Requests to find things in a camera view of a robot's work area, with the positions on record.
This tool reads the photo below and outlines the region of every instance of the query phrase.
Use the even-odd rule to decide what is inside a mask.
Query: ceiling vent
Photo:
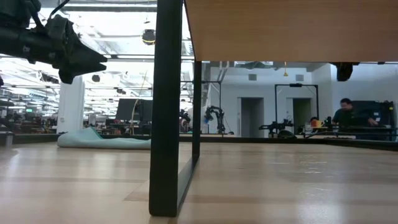
[[[249,74],[249,81],[257,81],[257,75],[256,74]]]
[[[304,75],[296,75],[296,82],[304,82]]]
[[[235,62],[235,67],[253,70],[255,68],[271,68],[273,64],[273,62]]]

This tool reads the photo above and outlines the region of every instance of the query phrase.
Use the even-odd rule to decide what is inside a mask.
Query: white pillar
[[[85,83],[83,77],[75,77],[71,85],[61,83],[57,133],[83,129],[84,106]]]
[[[96,115],[95,114],[88,115],[88,124],[92,124],[95,127],[95,124],[96,124]]]

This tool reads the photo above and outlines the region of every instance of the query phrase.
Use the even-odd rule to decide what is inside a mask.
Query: man
[[[333,124],[339,126],[377,126],[378,123],[372,118],[372,111],[356,111],[350,99],[344,98],[340,101],[341,109],[336,111],[332,119]]]

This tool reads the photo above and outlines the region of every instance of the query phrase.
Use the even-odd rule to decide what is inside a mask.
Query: cable
[[[59,6],[57,6],[50,14],[49,19],[51,19],[51,17],[57,13],[63,6],[65,6],[70,0],[64,0],[64,2],[62,2]]]
[[[228,121],[224,118],[226,125],[228,126],[229,131],[231,132],[231,128],[229,127]]]
[[[142,85],[141,85],[141,89],[139,90],[139,93],[138,93],[138,97],[141,96],[142,87],[144,87],[145,81],[147,79],[147,74],[148,74],[148,70],[145,72],[144,79],[143,79]],[[131,124],[130,124],[131,134],[132,135],[134,135],[134,113],[136,112],[136,106],[137,106],[138,101],[139,101],[139,99],[136,99],[134,107],[132,108]]]

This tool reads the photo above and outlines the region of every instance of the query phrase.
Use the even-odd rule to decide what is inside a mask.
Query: doorway
[[[293,99],[293,123],[294,133],[298,134],[298,128],[310,122],[312,117],[311,99],[294,98]]]
[[[243,138],[263,138],[264,132],[259,126],[264,124],[264,99],[263,98],[238,98],[240,105],[240,136]]]

